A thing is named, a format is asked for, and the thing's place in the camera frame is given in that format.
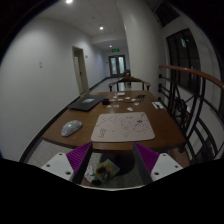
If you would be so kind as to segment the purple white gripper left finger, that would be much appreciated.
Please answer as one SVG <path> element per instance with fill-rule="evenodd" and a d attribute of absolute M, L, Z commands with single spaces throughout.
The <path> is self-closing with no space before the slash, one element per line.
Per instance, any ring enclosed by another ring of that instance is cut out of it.
<path fill-rule="evenodd" d="M 92 150 L 92 143 L 89 142 L 67 154 L 59 152 L 44 164 L 42 169 L 75 184 L 80 184 L 86 172 Z"/>

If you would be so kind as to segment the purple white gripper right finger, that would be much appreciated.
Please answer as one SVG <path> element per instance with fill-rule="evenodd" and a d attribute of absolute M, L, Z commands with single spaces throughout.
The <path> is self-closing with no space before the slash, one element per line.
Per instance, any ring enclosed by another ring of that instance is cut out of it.
<path fill-rule="evenodd" d="M 144 183 L 152 183 L 182 169 L 167 153 L 158 154 L 139 144 L 133 144 L 133 154 Z"/>

